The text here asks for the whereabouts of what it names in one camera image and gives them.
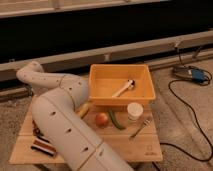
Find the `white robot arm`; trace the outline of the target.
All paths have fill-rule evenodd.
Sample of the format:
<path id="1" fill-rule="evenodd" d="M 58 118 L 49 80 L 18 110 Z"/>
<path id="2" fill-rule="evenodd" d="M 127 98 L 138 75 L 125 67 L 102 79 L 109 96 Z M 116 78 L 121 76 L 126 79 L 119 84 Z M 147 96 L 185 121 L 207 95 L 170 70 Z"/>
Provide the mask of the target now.
<path id="1" fill-rule="evenodd" d="M 88 100 L 85 78 L 73 74 L 45 73 L 32 61 L 16 73 L 36 88 L 32 118 L 72 171 L 133 171 L 75 110 Z"/>

